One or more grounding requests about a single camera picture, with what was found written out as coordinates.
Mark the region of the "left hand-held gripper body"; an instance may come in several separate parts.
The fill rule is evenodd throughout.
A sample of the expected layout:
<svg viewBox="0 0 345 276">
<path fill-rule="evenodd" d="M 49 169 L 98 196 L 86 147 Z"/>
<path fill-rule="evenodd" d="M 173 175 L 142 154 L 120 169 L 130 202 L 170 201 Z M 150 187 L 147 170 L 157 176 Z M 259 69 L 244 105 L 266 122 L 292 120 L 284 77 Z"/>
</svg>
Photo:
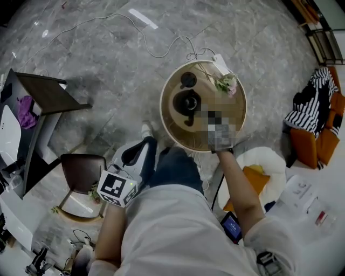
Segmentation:
<svg viewBox="0 0 345 276">
<path fill-rule="evenodd" d="M 123 165 L 123 152 L 139 143 L 143 151 L 134 165 Z M 101 172 L 97 193 L 105 202 L 126 207 L 139 193 L 147 178 L 147 156 L 150 152 L 148 142 L 131 142 L 120 147 L 114 154 L 110 165 Z"/>
</svg>

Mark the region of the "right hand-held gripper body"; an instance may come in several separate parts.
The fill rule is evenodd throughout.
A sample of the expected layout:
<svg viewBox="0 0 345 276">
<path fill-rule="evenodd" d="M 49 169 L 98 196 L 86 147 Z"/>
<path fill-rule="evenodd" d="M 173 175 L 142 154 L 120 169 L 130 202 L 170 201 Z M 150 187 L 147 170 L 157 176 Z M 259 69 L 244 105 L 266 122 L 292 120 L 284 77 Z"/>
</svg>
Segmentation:
<svg viewBox="0 0 345 276">
<path fill-rule="evenodd" d="M 236 126 L 229 124 L 209 125 L 209 147 L 212 153 L 229 151 L 236 140 Z"/>
</svg>

